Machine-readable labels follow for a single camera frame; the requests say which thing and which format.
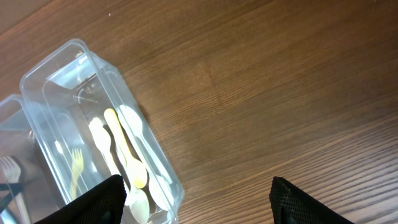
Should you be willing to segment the white spoon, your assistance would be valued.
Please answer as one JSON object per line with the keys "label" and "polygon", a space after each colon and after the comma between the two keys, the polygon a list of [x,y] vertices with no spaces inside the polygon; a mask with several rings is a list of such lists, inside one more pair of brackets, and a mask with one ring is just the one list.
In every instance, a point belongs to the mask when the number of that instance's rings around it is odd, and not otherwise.
{"label": "white spoon", "polygon": [[171,184],[172,181],[168,172],[166,171],[166,168],[164,167],[163,163],[160,161],[159,157],[155,154],[155,151],[144,137],[144,125],[141,120],[141,117],[129,106],[121,105],[120,109],[126,115],[125,118],[128,125],[132,128],[132,133],[141,140],[144,147],[147,149],[151,158],[155,162],[156,166],[159,168],[159,171],[163,175],[164,180],[166,180],[168,184]]}
{"label": "white spoon", "polygon": [[151,158],[150,154],[147,160],[141,158],[143,153],[140,151],[140,146],[142,146],[146,151],[147,149],[144,147],[141,140],[135,136],[132,131],[129,129],[127,123],[122,124],[123,129],[125,130],[129,142],[134,148],[136,154],[141,159],[142,163],[147,169],[149,175],[149,192],[154,202],[163,210],[169,211],[174,205],[174,197],[171,193],[171,188],[166,180],[164,180],[163,175],[160,173],[159,168],[156,166],[155,162]]}

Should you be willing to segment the yellow plastic fork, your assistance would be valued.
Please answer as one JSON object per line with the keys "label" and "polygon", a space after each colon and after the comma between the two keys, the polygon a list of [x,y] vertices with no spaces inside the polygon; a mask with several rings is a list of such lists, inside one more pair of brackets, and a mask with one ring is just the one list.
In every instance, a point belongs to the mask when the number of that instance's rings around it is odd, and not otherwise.
{"label": "yellow plastic fork", "polygon": [[77,195],[77,181],[84,169],[84,158],[81,149],[72,150],[72,180],[70,184],[70,195],[72,200],[76,199]]}

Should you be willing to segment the white spoon diagonal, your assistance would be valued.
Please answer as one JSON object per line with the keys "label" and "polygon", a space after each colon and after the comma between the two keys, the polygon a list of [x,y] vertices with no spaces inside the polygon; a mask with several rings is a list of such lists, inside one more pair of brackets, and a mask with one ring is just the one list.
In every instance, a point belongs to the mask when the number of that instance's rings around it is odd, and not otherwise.
{"label": "white spoon diagonal", "polygon": [[112,175],[120,175],[121,173],[117,168],[111,154],[111,137],[107,130],[103,128],[102,121],[98,117],[93,118],[89,123],[89,129],[91,131],[95,145],[101,152],[110,173]]}

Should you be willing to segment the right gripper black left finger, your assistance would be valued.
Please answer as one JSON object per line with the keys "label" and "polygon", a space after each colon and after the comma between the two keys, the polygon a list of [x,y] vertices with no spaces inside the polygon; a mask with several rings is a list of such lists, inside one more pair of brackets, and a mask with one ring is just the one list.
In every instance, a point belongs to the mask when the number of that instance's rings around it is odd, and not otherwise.
{"label": "right gripper black left finger", "polygon": [[121,175],[112,175],[36,224],[120,224],[126,191]]}

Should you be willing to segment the yellow plastic spoon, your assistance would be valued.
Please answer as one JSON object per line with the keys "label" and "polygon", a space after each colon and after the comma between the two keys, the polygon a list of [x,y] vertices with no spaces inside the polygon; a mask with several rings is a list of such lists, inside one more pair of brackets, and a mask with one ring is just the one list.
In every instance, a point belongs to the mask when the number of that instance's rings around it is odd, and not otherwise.
{"label": "yellow plastic spoon", "polygon": [[116,140],[116,145],[124,156],[124,162],[121,162],[121,164],[131,185],[139,189],[145,187],[148,181],[147,170],[144,164],[132,155],[115,110],[112,108],[106,109],[104,111],[104,118]]}

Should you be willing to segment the white plastic fork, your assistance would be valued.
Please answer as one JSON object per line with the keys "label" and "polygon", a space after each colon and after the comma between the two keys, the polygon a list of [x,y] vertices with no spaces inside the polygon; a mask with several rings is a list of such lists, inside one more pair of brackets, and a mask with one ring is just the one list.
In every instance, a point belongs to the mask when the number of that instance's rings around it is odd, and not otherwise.
{"label": "white plastic fork", "polygon": [[[1,157],[1,167],[4,171],[6,179],[9,183],[17,184],[21,175],[21,168],[9,156]],[[30,224],[30,217],[27,212],[25,201],[21,193],[15,195],[16,205],[20,211],[21,222],[23,224]]]}

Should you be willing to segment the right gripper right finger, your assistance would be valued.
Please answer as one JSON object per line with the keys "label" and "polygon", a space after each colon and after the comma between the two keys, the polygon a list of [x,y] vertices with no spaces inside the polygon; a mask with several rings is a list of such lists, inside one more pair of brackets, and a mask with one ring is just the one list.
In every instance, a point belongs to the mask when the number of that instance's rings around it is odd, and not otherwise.
{"label": "right gripper right finger", "polygon": [[283,177],[274,177],[269,194],[275,224],[353,224]]}

